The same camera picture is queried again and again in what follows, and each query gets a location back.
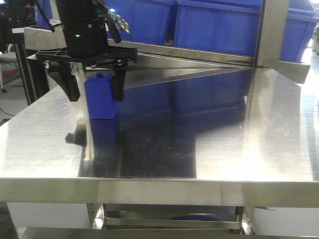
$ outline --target blue plastic block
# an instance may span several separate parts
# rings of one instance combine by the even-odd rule
[[[42,10],[44,11],[46,17],[48,20],[51,20],[53,18],[52,10],[51,10],[51,3],[50,0],[38,0]],[[42,17],[39,9],[35,8],[35,21],[39,28],[43,29],[50,29],[49,25],[44,21],[44,18]]]
[[[91,120],[114,119],[118,111],[117,102],[112,95],[112,77],[112,74],[97,73],[84,83]]]
[[[175,0],[104,0],[130,25],[131,35],[120,32],[122,40],[164,44]]]

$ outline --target blue object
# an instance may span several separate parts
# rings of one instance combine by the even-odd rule
[[[176,14],[177,14],[177,4],[170,9],[170,20],[168,23],[168,32],[167,36],[170,37],[170,40],[174,39],[175,26],[176,26]]]
[[[210,215],[187,215],[187,216],[180,216],[176,218],[172,218],[172,220],[181,220],[181,221],[203,221],[203,222],[219,222],[217,218],[214,218]]]
[[[319,18],[288,14],[281,52],[282,61],[301,62],[317,23]]]
[[[254,56],[261,9],[179,0],[174,46]]]
[[[169,111],[171,107],[170,91],[168,84],[126,89],[124,101],[119,105],[119,109],[125,113],[119,117],[139,119],[141,116],[152,116]]]
[[[175,0],[104,1],[130,25],[131,35],[120,32],[122,40],[158,45],[165,43]]]
[[[261,0],[178,0],[174,45],[254,56]],[[281,60],[300,62],[313,34],[317,10],[309,0],[291,0]]]
[[[44,11],[48,20],[53,18],[50,0],[38,0],[42,10]],[[35,7],[35,21],[39,28],[50,29],[50,26],[45,22],[39,9]]]
[[[252,70],[245,70],[176,81],[175,107],[180,114],[190,114],[237,106],[248,94],[252,74]],[[206,101],[194,101],[200,98]]]
[[[97,73],[84,83],[91,120],[115,118],[118,105],[112,95],[112,77],[112,74]]]

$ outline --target floor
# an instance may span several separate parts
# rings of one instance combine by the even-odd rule
[[[13,68],[9,65],[2,65],[3,71],[9,71]],[[0,91],[0,124],[3,120],[12,118],[28,106],[19,72],[4,77],[3,81],[7,93]]]
[[[307,48],[305,51],[303,62],[311,65],[310,71],[308,73],[306,82],[301,85],[302,94],[313,93],[315,95],[319,94],[319,56],[316,52],[312,51],[311,48]]]

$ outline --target metal table surface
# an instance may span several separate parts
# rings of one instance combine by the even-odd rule
[[[91,122],[53,89],[0,127],[0,201],[319,207],[318,96],[236,74],[131,88]]]

